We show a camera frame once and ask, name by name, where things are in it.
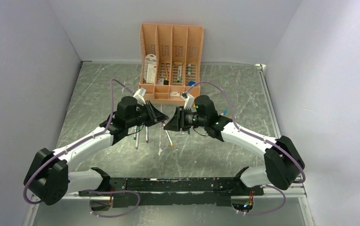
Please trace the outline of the pink cap yellow tip pen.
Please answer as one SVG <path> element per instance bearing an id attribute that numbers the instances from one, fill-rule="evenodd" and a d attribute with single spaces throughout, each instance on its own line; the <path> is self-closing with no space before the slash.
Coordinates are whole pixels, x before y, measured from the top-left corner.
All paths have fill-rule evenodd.
<path id="1" fill-rule="evenodd" d="M 171 139 L 171 137 L 170 137 L 170 134 L 169 134 L 169 132 L 168 132 L 168 130 L 166 130 L 164 127 L 165 127 L 165 122 L 163 121 L 162 122 L 162 127 L 163 127 L 163 130 L 165 131 L 165 133 L 166 133 L 166 135 L 167 135 L 167 138 L 168 138 L 168 140 L 169 140 L 169 143 L 170 143 L 170 146 L 173 146 L 174 144 L 173 144 L 173 142 L 172 142 L 172 139 Z"/>

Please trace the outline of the yellow cap purple tip pen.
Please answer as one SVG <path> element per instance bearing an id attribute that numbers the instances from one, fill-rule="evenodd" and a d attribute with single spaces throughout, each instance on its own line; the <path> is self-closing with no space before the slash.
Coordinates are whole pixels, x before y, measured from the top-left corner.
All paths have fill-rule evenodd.
<path id="1" fill-rule="evenodd" d="M 149 128 L 145 127 L 145 142 L 149 143 Z"/>

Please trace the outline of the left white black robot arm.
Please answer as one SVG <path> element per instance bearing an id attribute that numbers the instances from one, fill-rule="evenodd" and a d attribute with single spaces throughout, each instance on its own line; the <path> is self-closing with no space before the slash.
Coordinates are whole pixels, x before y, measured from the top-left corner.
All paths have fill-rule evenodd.
<path id="1" fill-rule="evenodd" d="M 32 203 L 27 197 L 28 191 L 46 205 L 53 205 L 73 192 L 94 191 L 99 196 L 106 195 L 111 189 L 111 178 L 106 172 L 98 167 L 81 172 L 73 169 L 129 136 L 133 127 L 151 127 L 165 120 L 168 116 L 150 101 L 141 104 L 135 97 L 123 97 L 107 120 L 85 137 L 53 151 L 43 148 L 36 153 L 24 179 L 24 199 Z"/>

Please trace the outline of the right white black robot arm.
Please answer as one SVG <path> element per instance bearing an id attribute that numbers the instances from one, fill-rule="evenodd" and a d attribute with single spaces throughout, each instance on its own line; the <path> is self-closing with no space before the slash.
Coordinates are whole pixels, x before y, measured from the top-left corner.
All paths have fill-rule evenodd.
<path id="1" fill-rule="evenodd" d="M 247 167 L 239 172 L 234 182 L 238 194 L 245 195 L 252 187 L 266 184 L 287 190 L 305 168 L 295 145 L 287 136 L 267 137 L 234 123 L 219 114 L 206 95 L 196 99 L 187 94 L 182 97 L 185 106 L 176 108 L 173 117 L 165 124 L 165 130 L 179 132 L 202 127 L 209 137 L 242 147 L 264 161 L 261 166 Z"/>

